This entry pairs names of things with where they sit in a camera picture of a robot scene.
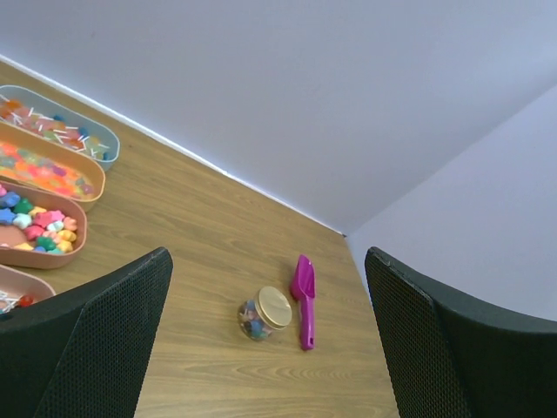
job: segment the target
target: pink foam piece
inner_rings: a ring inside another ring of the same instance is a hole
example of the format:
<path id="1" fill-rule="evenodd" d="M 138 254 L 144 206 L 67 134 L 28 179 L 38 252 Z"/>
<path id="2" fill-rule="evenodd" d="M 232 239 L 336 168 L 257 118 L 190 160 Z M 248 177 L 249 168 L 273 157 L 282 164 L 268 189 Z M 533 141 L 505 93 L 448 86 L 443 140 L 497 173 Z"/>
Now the pink foam piece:
<path id="1" fill-rule="evenodd" d="M 58 233 L 54 231 L 44 231 L 43 236 L 52 239 L 55 244 L 60 244 L 62 242 L 62 237 L 58 236 Z"/>
<path id="2" fill-rule="evenodd" d="M 33 219 L 33 225 L 39 225 L 40 227 L 46 228 L 48 224 L 52 223 L 52 215 L 50 212 L 42 212 L 35 215 Z"/>
<path id="3" fill-rule="evenodd" d="M 56 222 L 57 220 L 64 220 L 64 218 L 66 217 L 66 215 L 64 215 L 60 211 L 48 211 L 46 213 L 50 214 L 50 216 L 52 218 L 52 222 Z"/>
<path id="4" fill-rule="evenodd" d="M 64 218 L 64 229 L 75 232 L 77 230 L 77 221 L 69 216 Z"/>
<path id="5" fill-rule="evenodd" d="M 38 237 L 43 235 L 43 232 L 44 232 L 44 228 L 41 228 L 38 225 L 31 225 L 26 227 L 23 230 L 23 233 L 25 234 L 25 237 L 27 238 L 28 241 L 37 239 Z"/>

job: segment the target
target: scoop handle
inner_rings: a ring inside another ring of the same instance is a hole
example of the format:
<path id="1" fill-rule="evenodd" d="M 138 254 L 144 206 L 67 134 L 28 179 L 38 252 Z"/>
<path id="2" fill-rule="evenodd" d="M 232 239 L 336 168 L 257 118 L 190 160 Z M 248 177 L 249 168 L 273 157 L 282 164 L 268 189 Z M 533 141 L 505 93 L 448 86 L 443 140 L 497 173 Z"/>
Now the scoop handle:
<path id="1" fill-rule="evenodd" d="M 302 324 L 300 328 L 299 339 L 302 349 L 313 350 L 315 339 L 315 316 L 313 312 L 313 299 L 303 298 L 299 302 L 299 310 L 302 316 Z"/>

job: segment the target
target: blue foam piece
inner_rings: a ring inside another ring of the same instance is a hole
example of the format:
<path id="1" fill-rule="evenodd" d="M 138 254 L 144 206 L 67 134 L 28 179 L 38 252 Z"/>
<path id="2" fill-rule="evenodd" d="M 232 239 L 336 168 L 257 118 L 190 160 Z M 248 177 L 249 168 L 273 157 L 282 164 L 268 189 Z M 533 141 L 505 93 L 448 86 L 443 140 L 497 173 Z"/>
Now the blue foam piece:
<path id="1" fill-rule="evenodd" d="M 0 198 L 0 208 L 14 207 L 21 198 L 15 192 L 7 192 Z"/>
<path id="2" fill-rule="evenodd" d="M 0 225 L 11 225 L 16 218 L 16 214 L 10 209 L 0 209 Z"/>

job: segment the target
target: wooden table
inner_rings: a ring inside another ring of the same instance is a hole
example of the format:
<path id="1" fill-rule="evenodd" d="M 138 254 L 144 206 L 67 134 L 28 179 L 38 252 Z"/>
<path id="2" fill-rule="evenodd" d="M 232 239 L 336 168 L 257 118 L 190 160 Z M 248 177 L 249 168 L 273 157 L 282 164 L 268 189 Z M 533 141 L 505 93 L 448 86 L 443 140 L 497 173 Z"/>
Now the wooden table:
<path id="1" fill-rule="evenodd" d="M 0 81 L 82 112 L 122 141 L 88 213 L 82 254 L 33 273 L 63 292 L 157 246 L 172 254 L 137 417 L 398 416 L 372 309 L 340 235 L 5 64 Z M 238 305 L 262 286 L 287 292 L 300 253 L 316 267 L 316 349 L 299 348 L 297 313 L 270 340 L 247 339 Z"/>

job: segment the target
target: white wall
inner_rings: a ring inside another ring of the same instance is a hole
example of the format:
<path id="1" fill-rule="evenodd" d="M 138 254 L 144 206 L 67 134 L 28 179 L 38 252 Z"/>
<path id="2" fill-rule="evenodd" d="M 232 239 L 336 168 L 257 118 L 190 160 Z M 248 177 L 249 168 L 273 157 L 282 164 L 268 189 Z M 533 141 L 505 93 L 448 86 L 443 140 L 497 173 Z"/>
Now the white wall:
<path id="1" fill-rule="evenodd" d="M 3 2 L 0 53 L 349 233 L 557 81 L 557 2 Z"/>
<path id="2" fill-rule="evenodd" d="M 348 237 L 496 305 L 557 320 L 557 87 Z"/>

